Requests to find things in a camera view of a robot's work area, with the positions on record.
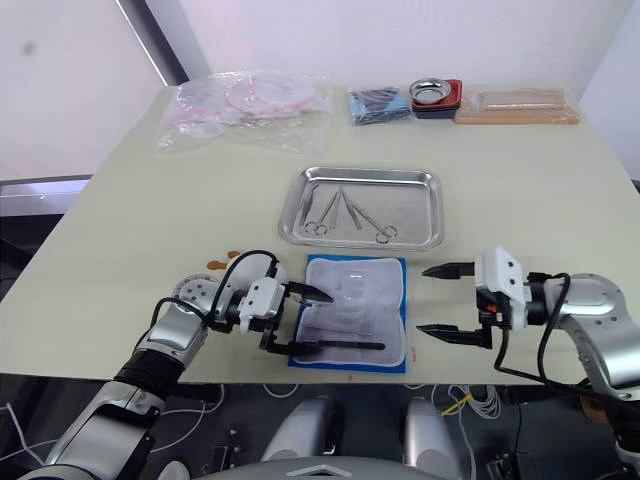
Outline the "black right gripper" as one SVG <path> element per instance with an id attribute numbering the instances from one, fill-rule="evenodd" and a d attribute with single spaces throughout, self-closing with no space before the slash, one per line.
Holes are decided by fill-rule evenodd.
<path id="1" fill-rule="evenodd" d="M 447 262 L 427 268 L 422 275 L 435 279 L 457 280 L 463 276 L 462 270 L 461 262 Z M 503 321 L 499 316 L 506 311 L 506 295 L 500 291 L 492 292 L 486 285 L 478 285 L 475 290 L 479 329 L 463 331 L 455 325 L 445 324 L 419 325 L 417 329 L 446 343 L 492 349 L 492 328 L 502 327 Z"/>

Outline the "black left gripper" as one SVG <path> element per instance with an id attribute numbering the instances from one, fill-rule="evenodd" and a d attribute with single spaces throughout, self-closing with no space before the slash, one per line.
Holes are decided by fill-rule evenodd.
<path id="1" fill-rule="evenodd" d="M 275 312 L 268 313 L 266 318 L 261 320 L 262 337 L 259 347 L 274 354 L 291 354 L 292 356 L 317 354 L 323 350 L 323 346 L 319 342 L 289 341 L 286 344 L 282 344 L 277 341 L 277 331 L 284 311 L 284 302 L 289 293 L 298 295 L 305 302 L 334 302 L 334 299 L 329 294 L 311 285 L 293 281 L 281 285 L 275 297 Z"/>

